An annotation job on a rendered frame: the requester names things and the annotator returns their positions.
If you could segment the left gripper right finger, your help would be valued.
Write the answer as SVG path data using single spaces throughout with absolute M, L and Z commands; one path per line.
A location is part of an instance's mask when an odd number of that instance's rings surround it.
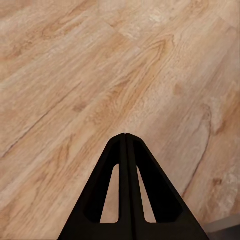
M 125 140 L 133 240 L 210 240 L 144 141 Z M 145 220 L 137 167 L 156 223 Z

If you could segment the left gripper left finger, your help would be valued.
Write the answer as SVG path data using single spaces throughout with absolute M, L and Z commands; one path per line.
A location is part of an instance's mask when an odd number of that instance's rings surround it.
M 100 223 L 113 168 L 117 164 L 118 222 Z M 58 240 L 133 240 L 125 133 L 108 141 Z

